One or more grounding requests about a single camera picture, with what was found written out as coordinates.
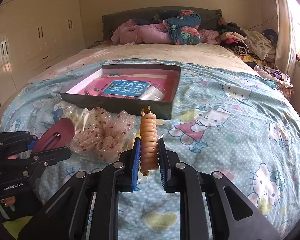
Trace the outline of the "person's left hand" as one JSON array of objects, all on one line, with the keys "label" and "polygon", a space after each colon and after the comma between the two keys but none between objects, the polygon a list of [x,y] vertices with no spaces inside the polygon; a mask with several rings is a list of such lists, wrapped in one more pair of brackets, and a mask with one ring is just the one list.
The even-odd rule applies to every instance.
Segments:
[{"label": "person's left hand", "polygon": [[[14,159],[18,159],[18,157],[19,157],[19,154],[14,154],[14,155],[10,155],[8,157],[5,157],[4,159],[14,160]],[[11,206],[14,203],[15,203],[15,197],[14,196],[0,199],[0,204],[3,204],[5,207]]]}]

